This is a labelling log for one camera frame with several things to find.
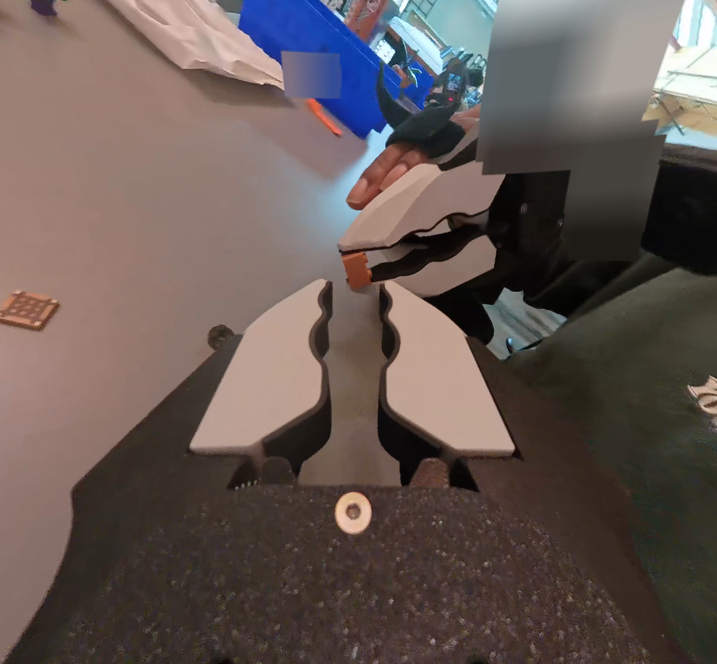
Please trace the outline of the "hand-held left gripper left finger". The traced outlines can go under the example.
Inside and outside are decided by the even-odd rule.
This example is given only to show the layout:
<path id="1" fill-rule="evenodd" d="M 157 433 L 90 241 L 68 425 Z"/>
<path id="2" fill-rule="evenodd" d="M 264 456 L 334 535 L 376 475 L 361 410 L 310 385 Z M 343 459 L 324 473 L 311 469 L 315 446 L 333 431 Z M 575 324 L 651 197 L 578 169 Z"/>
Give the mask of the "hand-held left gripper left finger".
<path id="1" fill-rule="evenodd" d="M 328 323 L 332 283 L 315 280 L 257 318 L 242 335 L 190 442 L 190 452 L 240 459 L 231 483 L 265 472 L 298 477 L 330 439 Z"/>

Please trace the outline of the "person's right hand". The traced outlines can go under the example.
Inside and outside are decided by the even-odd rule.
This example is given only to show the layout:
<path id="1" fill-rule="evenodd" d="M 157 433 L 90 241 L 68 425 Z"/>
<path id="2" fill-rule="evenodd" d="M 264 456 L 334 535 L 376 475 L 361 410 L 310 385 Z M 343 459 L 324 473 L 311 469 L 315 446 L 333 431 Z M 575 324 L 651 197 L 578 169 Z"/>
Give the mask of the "person's right hand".
<path id="1" fill-rule="evenodd" d="M 409 143 L 387 146 L 363 171 L 346 198 L 347 205 L 354 211 L 361 211 L 410 170 L 430 160 L 421 149 Z"/>

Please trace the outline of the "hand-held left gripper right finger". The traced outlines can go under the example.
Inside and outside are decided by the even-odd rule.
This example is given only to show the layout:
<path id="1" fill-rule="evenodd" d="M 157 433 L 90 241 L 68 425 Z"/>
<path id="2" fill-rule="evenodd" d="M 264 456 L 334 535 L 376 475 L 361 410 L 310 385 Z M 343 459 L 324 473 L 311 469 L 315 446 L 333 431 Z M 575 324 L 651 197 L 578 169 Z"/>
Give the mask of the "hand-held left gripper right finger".
<path id="1" fill-rule="evenodd" d="M 379 294 L 381 347 L 378 434 L 408 485 L 424 460 L 449 475 L 461 460 L 515 457 L 515 442 L 463 330 L 395 282 Z"/>

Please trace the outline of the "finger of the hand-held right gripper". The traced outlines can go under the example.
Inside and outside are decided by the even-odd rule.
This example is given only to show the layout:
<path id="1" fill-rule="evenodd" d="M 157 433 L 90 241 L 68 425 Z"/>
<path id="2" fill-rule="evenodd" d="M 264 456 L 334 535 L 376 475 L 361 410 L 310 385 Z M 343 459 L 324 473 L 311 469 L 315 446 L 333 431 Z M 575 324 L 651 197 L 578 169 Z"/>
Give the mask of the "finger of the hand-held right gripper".
<path id="1" fill-rule="evenodd" d="M 407 235 L 428 232 L 449 216 L 488 211 L 504 174 L 483 173 L 472 160 L 450 170 L 421 164 L 376 196 L 338 241 L 342 254 L 389 248 Z"/>
<path id="2" fill-rule="evenodd" d="M 485 229 L 413 234 L 376 251 L 381 260 L 370 266 L 371 282 L 393 281 L 417 297 L 436 297 L 492 270 L 496 252 Z"/>

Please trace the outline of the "person's green hoodie torso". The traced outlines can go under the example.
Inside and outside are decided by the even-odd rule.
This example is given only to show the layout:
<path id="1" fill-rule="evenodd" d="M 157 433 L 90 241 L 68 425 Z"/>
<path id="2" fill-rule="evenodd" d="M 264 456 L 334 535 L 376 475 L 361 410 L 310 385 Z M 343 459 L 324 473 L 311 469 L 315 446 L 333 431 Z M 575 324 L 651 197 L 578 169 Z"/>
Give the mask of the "person's green hoodie torso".
<path id="1" fill-rule="evenodd" d="M 716 662 L 716 275 L 672 269 L 508 358 L 584 427 L 631 504 L 670 633 Z"/>

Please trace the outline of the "tan grid printed toy tile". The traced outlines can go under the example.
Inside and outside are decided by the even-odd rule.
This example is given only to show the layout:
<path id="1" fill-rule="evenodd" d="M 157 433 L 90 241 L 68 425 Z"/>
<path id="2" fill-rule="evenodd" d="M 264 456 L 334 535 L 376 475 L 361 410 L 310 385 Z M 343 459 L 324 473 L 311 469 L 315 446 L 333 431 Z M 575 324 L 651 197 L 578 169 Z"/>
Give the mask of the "tan grid printed toy tile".
<path id="1" fill-rule="evenodd" d="M 14 291 L 1 304 L 1 325 L 41 332 L 59 308 L 60 303 L 54 298 Z"/>

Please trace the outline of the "grey desk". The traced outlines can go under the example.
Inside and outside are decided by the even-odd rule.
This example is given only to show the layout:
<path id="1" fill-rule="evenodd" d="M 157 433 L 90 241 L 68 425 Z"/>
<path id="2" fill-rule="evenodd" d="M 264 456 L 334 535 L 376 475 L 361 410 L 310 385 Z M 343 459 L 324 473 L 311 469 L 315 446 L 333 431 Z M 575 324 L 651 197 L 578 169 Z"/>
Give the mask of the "grey desk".
<path id="1" fill-rule="evenodd" d="M 50 587 L 73 485 L 209 356 L 306 284 L 334 284 L 333 428 L 307 484 L 397 485 L 376 433 L 375 292 L 345 284 L 348 192 L 390 132 L 334 137 L 282 92 L 167 61 L 105 0 L 44 21 L 1 0 L 1 655 Z"/>

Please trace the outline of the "orange flat toy tool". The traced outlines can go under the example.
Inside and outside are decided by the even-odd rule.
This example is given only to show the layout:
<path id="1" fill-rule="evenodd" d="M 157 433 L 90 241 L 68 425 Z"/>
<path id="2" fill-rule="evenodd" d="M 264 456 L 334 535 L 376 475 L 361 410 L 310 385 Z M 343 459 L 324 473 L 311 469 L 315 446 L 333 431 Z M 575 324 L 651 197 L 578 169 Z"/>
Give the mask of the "orange flat toy tool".
<path id="1" fill-rule="evenodd" d="M 340 138 L 343 135 L 342 129 L 325 112 L 322 105 L 315 99 L 305 101 L 309 111 L 323 124 L 323 126 L 334 136 Z"/>

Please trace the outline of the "white paper bag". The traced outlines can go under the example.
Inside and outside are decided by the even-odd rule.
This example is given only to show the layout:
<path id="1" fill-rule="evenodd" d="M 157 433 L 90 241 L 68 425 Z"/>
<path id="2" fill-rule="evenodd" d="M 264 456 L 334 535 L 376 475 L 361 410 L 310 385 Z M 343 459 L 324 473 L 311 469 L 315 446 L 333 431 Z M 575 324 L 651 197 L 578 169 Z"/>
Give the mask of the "white paper bag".
<path id="1" fill-rule="evenodd" d="M 284 88 L 282 66 L 233 25 L 215 0 L 107 0 L 172 63 Z"/>

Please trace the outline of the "blue plastic bin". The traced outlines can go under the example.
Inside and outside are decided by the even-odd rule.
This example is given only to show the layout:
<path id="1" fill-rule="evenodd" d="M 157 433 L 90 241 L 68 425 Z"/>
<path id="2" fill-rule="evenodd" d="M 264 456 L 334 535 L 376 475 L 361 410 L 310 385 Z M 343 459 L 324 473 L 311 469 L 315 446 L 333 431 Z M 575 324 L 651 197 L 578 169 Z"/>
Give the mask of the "blue plastic bin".
<path id="1" fill-rule="evenodd" d="M 419 112 L 401 75 L 372 48 L 395 6 L 353 0 L 341 20 L 321 0 L 243 0 L 239 30 L 282 66 L 286 96 L 317 102 L 365 139 Z"/>

